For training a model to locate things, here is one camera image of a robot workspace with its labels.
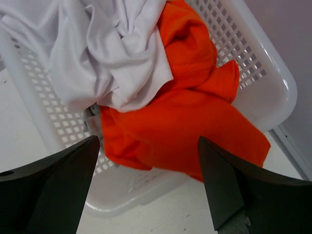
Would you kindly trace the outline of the orange t shirt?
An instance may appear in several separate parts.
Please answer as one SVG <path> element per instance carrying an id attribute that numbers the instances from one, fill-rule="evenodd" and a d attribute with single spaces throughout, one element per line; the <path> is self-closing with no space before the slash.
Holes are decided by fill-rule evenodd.
<path id="1" fill-rule="evenodd" d="M 174 78 L 140 110 L 101 108 L 106 156 L 123 166 L 161 168 L 202 180 L 197 142 L 204 136 L 262 167 L 270 143 L 232 105 L 240 77 L 237 62 L 217 67 L 208 28 L 183 0 L 167 2 L 157 25 Z"/>

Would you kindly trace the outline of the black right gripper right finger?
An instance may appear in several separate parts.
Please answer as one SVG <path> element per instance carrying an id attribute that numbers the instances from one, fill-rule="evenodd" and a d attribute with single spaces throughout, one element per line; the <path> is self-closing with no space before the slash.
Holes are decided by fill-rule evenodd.
<path id="1" fill-rule="evenodd" d="M 312 183 L 249 163 L 200 137 L 198 154 L 219 234 L 309 234 Z"/>

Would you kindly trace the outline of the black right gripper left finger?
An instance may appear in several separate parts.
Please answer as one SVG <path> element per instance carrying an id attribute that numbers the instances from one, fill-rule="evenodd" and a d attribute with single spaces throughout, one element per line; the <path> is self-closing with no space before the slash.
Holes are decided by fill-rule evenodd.
<path id="1" fill-rule="evenodd" d="M 74 234 L 94 174 L 100 142 L 69 148 L 0 174 L 2 234 Z"/>

